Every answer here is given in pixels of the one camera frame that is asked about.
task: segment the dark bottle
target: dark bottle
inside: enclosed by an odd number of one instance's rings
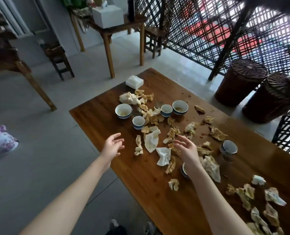
[[[127,6],[128,6],[127,18],[129,19],[129,21],[133,22],[135,20],[134,0],[127,0]]]

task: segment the wooden chair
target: wooden chair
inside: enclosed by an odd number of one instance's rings
[[[49,105],[51,110],[57,110],[56,106],[33,78],[31,69],[19,58],[17,50],[10,45],[8,40],[16,39],[16,36],[7,27],[8,24],[0,13],[0,71],[20,72]]]
[[[65,72],[70,72],[71,76],[75,77],[72,68],[69,64],[68,58],[65,55],[65,50],[59,43],[55,43],[53,45],[43,44],[42,48],[45,52],[45,55],[49,58],[49,60],[53,64],[53,67],[57,71],[62,81],[64,81],[62,73]],[[66,67],[63,69],[59,69],[57,66],[58,63],[64,63]]]
[[[156,52],[159,52],[159,56],[161,55],[162,50],[162,40],[165,36],[163,30],[153,26],[145,27],[145,35],[144,35],[144,52],[149,50],[152,52],[152,58],[155,58]]]

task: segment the left hand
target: left hand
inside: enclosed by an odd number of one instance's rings
[[[124,139],[116,139],[120,135],[121,133],[116,133],[107,138],[104,144],[104,148],[101,151],[100,156],[105,158],[106,161],[109,162],[109,166],[112,159],[120,155],[120,153],[118,153],[118,150],[124,149],[124,145],[122,145]]]

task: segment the brown wooden furniture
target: brown wooden furniture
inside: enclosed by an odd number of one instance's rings
[[[128,30],[128,33],[130,33],[131,28],[136,28],[136,27],[140,28],[140,65],[141,66],[144,65],[144,22],[147,20],[147,17],[141,16],[141,15],[135,15],[135,21],[130,22],[127,19],[127,16],[125,15],[123,25],[103,29],[103,28],[99,27],[98,25],[96,25],[92,16],[83,18],[81,16],[74,14],[71,10],[70,10],[70,15],[71,15],[71,20],[72,20],[72,24],[73,24],[75,33],[77,35],[77,38],[78,38],[78,41],[79,41],[79,44],[81,47],[81,52],[84,52],[85,49],[84,49],[84,45],[83,45],[83,42],[81,39],[80,32],[78,30],[76,18],[81,19],[82,21],[85,22],[86,25],[92,27],[94,30],[96,30],[100,33],[100,35],[104,41],[104,46],[105,46],[105,51],[106,51],[106,56],[107,56],[107,61],[108,61],[108,66],[109,66],[111,78],[115,77],[115,72],[113,69],[113,63],[112,63],[112,57],[111,57],[111,51],[110,51],[111,36],[114,33],[117,33],[117,32],[123,31],[123,30]]]
[[[65,55],[65,50],[59,43],[55,43],[52,45],[45,44],[42,46],[42,48],[45,52],[45,55],[49,58],[49,60],[53,64],[53,67],[55,68],[56,72],[58,73],[62,81],[64,81],[62,73],[65,72],[70,72],[71,76],[75,77],[72,68],[69,64],[68,58]],[[63,69],[59,69],[57,66],[58,63],[64,63],[66,67]]]
[[[0,71],[20,72],[49,105],[51,110],[57,110],[56,106],[33,78],[31,69],[19,58],[17,50],[10,45],[9,39],[16,39],[16,36],[8,30],[8,24],[0,13]]]
[[[214,117],[214,125],[228,135],[228,140],[232,140],[238,146],[234,162],[225,172],[227,177],[222,176],[221,183],[216,183],[218,189],[241,218],[249,222],[250,212],[242,207],[239,196],[225,194],[226,187],[228,183],[235,187],[243,187],[245,183],[251,182],[253,175],[264,177],[267,186],[277,188],[280,197],[287,202],[285,207],[271,204],[279,213],[284,233],[290,234],[290,155],[244,126],[239,120],[224,114],[156,70],[148,69],[138,76],[144,79],[144,85],[140,89],[145,90],[145,94],[154,93],[157,100],[163,97],[165,104],[172,104],[175,100],[188,102],[189,110],[184,116],[172,115],[176,119],[175,126],[178,126],[181,132],[192,121],[201,122],[205,116]],[[127,91],[133,90],[122,83],[70,110],[70,114],[99,151],[111,134],[122,134],[125,149],[112,161],[111,168],[163,235],[211,234],[193,184],[180,172],[181,159],[176,157],[176,168],[172,174],[167,175],[166,167],[156,165],[159,160],[157,152],[149,154],[145,149],[143,134],[133,128],[132,118],[122,120],[116,116],[115,107],[119,104],[119,95]],[[155,101],[148,102],[147,105],[153,108],[154,103]],[[194,105],[205,109],[206,114],[198,115]],[[166,119],[158,128],[161,130],[158,147],[165,147],[162,141],[170,129]],[[197,127],[193,142],[201,144],[210,141],[214,149],[213,157],[217,158],[221,143],[207,135],[200,138],[201,133],[209,133],[207,125]],[[134,155],[137,135],[141,135],[144,149],[144,154],[140,156]],[[180,182],[177,192],[169,188],[168,181],[171,178],[177,178]],[[254,187],[255,200],[251,205],[256,206],[262,215],[266,204],[263,189],[267,187]]]
[[[163,30],[159,30],[154,26],[145,27],[145,36],[144,36],[144,52],[148,49],[152,52],[152,58],[155,58],[156,52],[159,52],[161,55],[162,50],[162,41],[165,33]]]

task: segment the wicker basket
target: wicker basket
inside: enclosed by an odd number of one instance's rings
[[[290,81],[284,73],[272,73],[243,107],[256,123],[267,123],[290,110]]]
[[[225,106],[237,106],[268,75],[261,64],[249,59],[233,60],[214,97]]]

